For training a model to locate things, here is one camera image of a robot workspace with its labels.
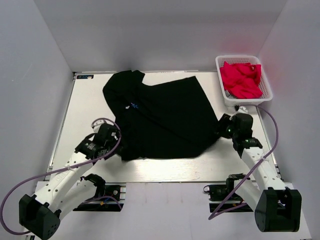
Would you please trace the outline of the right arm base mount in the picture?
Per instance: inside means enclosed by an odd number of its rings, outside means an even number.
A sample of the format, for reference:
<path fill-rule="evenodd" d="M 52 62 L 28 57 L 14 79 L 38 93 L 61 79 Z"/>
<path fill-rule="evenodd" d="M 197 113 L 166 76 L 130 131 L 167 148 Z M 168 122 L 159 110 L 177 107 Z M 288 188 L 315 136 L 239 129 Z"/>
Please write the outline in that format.
<path fill-rule="evenodd" d="M 203 193 L 209 196 L 209 219 L 216 218 L 224 213 L 254 212 L 260 197 L 257 182 L 249 177 L 239 187 L 236 186 L 245 175 L 231 174 L 225 183 L 207 184 Z"/>

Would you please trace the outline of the black t shirt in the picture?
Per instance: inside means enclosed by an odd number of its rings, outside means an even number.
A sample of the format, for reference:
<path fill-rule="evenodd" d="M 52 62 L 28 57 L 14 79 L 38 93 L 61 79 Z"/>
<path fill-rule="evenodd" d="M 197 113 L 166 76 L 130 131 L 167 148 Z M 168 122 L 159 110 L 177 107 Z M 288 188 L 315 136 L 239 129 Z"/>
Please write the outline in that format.
<path fill-rule="evenodd" d="M 121 130 L 123 161 L 196 158 L 218 140 L 218 118 L 195 76 L 156 85 L 144 76 L 118 72 L 102 90 Z"/>

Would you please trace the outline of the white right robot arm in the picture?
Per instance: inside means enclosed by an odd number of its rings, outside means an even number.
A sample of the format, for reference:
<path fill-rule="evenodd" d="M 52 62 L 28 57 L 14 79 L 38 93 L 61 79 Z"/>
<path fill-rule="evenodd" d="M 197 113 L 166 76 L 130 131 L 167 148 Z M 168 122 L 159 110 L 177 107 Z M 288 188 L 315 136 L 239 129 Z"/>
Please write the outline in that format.
<path fill-rule="evenodd" d="M 253 117 L 237 111 L 223 114 L 218 121 L 218 136 L 231 139 L 233 149 L 248 166 L 249 172 L 233 174 L 226 180 L 226 196 L 221 208 L 230 199 L 241 198 L 254 212 L 261 232 L 297 232 L 300 228 L 302 196 L 280 179 L 267 160 L 260 141 L 253 137 Z"/>

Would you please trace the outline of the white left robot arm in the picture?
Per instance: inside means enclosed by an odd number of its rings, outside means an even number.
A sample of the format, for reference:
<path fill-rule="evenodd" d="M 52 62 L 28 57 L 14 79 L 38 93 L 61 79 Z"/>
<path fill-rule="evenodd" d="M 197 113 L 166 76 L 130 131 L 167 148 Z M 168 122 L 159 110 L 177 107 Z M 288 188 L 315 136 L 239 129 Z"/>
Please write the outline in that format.
<path fill-rule="evenodd" d="M 50 239 L 62 219 L 88 200 L 100 200 L 106 193 L 106 181 L 97 174 L 86 174 L 99 160 L 116 154 L 121 131 L 116 124 L 100 123 L 75 148 L 57 173 L 32 196 L 19 201 L 19 223 L 41 240 Z"/>

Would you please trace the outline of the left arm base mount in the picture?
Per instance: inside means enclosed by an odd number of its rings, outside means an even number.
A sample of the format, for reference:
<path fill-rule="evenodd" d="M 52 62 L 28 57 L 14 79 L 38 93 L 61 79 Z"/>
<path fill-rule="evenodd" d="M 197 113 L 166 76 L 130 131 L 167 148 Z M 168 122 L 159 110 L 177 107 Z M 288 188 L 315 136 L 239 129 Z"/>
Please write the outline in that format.
<path fill-rule="evenodd" d="M 81 203 L 74 212 L 120 212 L 126 198 L 125 183 L 111 183 L 104 186 L 102 193 Z"/>

